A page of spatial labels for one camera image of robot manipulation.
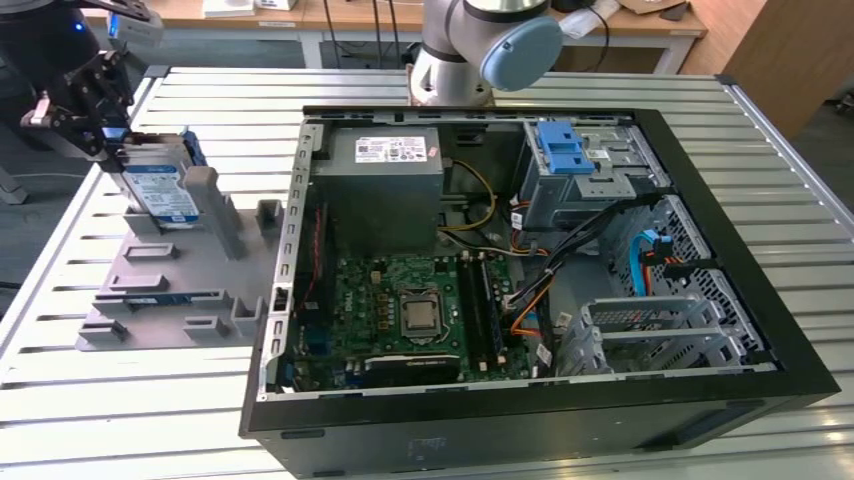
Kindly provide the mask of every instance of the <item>yellow cable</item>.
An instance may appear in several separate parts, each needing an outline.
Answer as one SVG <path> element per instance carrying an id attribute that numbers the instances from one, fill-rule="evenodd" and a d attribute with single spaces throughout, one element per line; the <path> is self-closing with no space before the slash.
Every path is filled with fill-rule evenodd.
<path id="1" fill-rule="evenodd" d="M 495 193 L 492 193 L 492 187 L 489 187 L 489 183 L 485 181 L 482 176 L 477 173 L 477 171 L 461 160 L 453 160 L 453 163 L 462 167 L 468 172 L 474 176 L 474 178 L 482 184 L 485 191 L 489 193 L 489 210 L 485 212 L 485 216 L 477 220 L 474 223 L 469 223 L 466 225 L 449 225 L 446 227 L 438 227 L 438 230 L 442 232 L 458 232 L 465 230 L 472 230 L 489 221 L 492 215 L 495 214 Z"/>

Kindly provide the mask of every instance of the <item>metal table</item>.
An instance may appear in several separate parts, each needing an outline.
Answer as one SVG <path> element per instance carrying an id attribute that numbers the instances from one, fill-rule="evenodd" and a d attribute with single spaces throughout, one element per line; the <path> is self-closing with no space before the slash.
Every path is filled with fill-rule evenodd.
<path id="1" fill-rule="evenodd" d="M 237 206 L 284 198 L 304 104 L 405 101 L 398 72 L 173 68 L 145 78 L 134 126 L 189 125 Z M 424 476 L 849 478 L 854 221 L 736 87 L 711 77 L 551 75 L 499 105 L 659 109 L 833 372 L 841 393 L 691 451 Z M 289 478 L 237 437 L 249 348 L 78 353 L 80 321 L 126 227 L 93 170 L 0 323 L 3 478 Z"/>

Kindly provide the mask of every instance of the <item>white label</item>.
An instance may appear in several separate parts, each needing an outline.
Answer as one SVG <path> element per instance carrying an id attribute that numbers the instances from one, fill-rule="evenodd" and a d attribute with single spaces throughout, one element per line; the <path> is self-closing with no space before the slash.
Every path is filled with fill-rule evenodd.
<path id="1" fill-rule="evenodd" d="M 699 37 L 703 34 L 699 30 L 671 30 L 669 35 L 684 37 Z"/>
<path id="2" fill-rule="evenodd" d="M 541 343 L 536 346 L 536 357 L 551 367 L 551 352 Z"/>
<path id="3" fill-rule="evenodd" d="M 258 27 L 272 28 L 293 28 L 296 24 L 293 22 L 257 22 Z"/>
<path id="4" fill-rule="evenodd" d="M 521 230 L 521 221 L 523 220 L 524 220 L 524 217 L 521 216 L 520 213 L 512 212 L 509 214 L 509 224 L 511 224 L 513 230 Z"/>
<path id="5" fill-rule="evenodd" d="M 572 315 L 565 312 L 560 312 L 557 315 L 557 320 L 555 320 L 555 327 L 565 328 L 569 326 L 569 322 L 572 321 Z"/>
<path id="6" fill-rule="evenodd" d="M 153 298 L 128 298 L 125 302 L 130 304 L 153 304 L 157 303 L 157 300 Z"/>
<path id="7" fill-rule="evenodd" d="M 176 167 L 130 165 L 121 175 L 152 217 L 178 224 L 198 220 L 198 209 L 189 193 L 177 185 L 181 175 Z"/>
<path id="8" fill-rule="evenodd" d="M 425 161 L 424 137 L 361 137 L 356 140 L 356 163 Z"/>
<path id="9" fill-rule="evenodd" d="M 607 160 L 611 157 L 608 157 L 607 150 L 587 150 L 587 158 L 589 159 L 599 158 L 599 159 Z"/>

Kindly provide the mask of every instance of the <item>floor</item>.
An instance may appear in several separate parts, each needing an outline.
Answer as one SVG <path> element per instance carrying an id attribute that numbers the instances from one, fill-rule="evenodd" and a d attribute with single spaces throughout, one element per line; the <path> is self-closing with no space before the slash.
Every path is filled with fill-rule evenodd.
<path id="1" fill-rule="evenodd" d="M 201 41 L 164 42 L 160 49 L 133 48 L 134 55 L 149 65 L 209 67 L 301 68 L 298 45 L 293 42 L 217 41 L 216 54 Z M 324 59 L 333 67 L 332 45 L 324 45 Z M 345 43 L 342 68 L 376 68 L 376 50 L 370 44 Z M 390 45 L 382 46 L 386 52 Z M 393 63 L 390 52 L 385 66 Z M 130 72 L 134 82 L 141 70 Z M 795 148 L 824 179 L 848 208 L 854 208 L 854 114 L 835 115 L 832 107 L 821 107 L 805 129 L 792 142 Z M 22 282 L 41 248 L 62 215 L 89 165 L 81 159 L 62 158 L 50 152 L 34 152 L 0 126 L 0 167 L 29 192 L 23 205 L 0 204 L 0 282 Z M 0 288 L 0 314 L 7 308 L 13 290 Z"/>

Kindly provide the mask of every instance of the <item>cardboard box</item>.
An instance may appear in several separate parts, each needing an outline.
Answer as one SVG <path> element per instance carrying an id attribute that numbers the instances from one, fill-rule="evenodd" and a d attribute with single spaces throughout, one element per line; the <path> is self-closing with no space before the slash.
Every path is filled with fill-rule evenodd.
<path id="1" fill-rule="evenodd" d="M 619 4 L 637 15 L 656 12 L 684 3 L 685 0 L 616 0 Z"/>
<path id="2" fill-rule="evenodd" d="M 290 10 L 297 0 L 254 0 L 257 8 L 269 8 L 273 10 Z"/>
<path id="3" fill-rule="evenodd" d="M 252 0 L 204 0 L 201 15 L 213 17 L 248 17 L 254 15 Z"/>

